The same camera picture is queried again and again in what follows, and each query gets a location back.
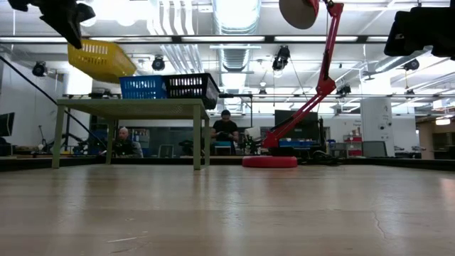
black monitor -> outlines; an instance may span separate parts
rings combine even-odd
[[[13,134],[14,113],[0,114],[0,137]]]
[[[275,125],[289,119],[295,111],[275,110]],[[284,138],[310,139],[319,142],[318,113],[310,112]]]

plastic basket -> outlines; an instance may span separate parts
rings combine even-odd
[[[299,142],[299,141],[279,141],[279,146],[292,146],[292,147],[310,147],[316,142]]]
[[[214,110],[220,89],[209,73],[164,75],[168,98],[202,99],[207,110]]]
[[[68,44],[68,61],[90,77],[101,82],[120,83],[119,78],[133,75],[136,66],[116,44],[82,40],[82,49]]]
[[[124,99],[166,99],[166,86],[160,75],[120,78]]]

man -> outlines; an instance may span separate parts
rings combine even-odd
[[[120,128],[112,151],[121,158],[143,158],[141,144],[128,139],[129,132],[125,127]]]
[[[211,135],[217,142],[230,142],[231,154],[235,154],[234,142],[239,141],[239,132],[237,125],[230,120],[229,110],[221,112],[221,120],[213,124]]]

blue basket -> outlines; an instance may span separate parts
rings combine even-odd
[[[310,147],[316,142],[299,142],[299,141],[279,141],[279,146],[292,146],[292,147]]]
[[[230,142],[215,142],[215,146],[230,146]]]
[[[166,99],[166,86],[160,75],[120,78],[124,99]]]

chair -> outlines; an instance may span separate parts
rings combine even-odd
[[[173,158],[173,145],[162,144],[158,149],[159,158]]]

